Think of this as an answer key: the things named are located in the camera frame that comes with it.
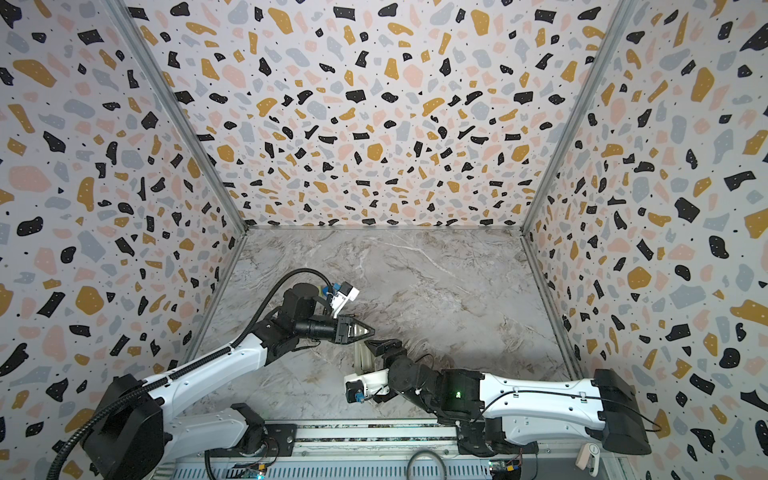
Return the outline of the white remote control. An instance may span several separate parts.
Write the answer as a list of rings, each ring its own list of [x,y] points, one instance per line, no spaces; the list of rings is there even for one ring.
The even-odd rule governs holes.
[[[364,375],[376,370],[375,357],[364,341],[358,341],[354,344],[353,368],[357,375]]]

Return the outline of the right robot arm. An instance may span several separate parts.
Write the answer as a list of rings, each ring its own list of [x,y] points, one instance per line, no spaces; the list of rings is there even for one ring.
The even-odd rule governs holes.
[[[380,370],[345,377],[350,403],[402,397],[457,430],[461,453],[493,457],[543,440],[595,441],[603,449],[651,452],[636,391],[612,369],[564,382],[524,381],[466,369],[436,370],[399,340],[369,340]]]

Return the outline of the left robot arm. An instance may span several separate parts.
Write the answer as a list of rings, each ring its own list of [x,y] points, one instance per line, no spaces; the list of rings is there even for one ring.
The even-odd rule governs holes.
[[[81,447],[105,479],[143,479],[163,462],[204,450],[257,448],[263,420],[243,404],[212,415],[179,416],[212,391],[293,352],[303,339],[349,345],[371,337],[372,327],[341,312],[358,294],[347,282],[324,288],[298,283],[280,306],[254,317],[219,349],[165,374],[115,378]]]

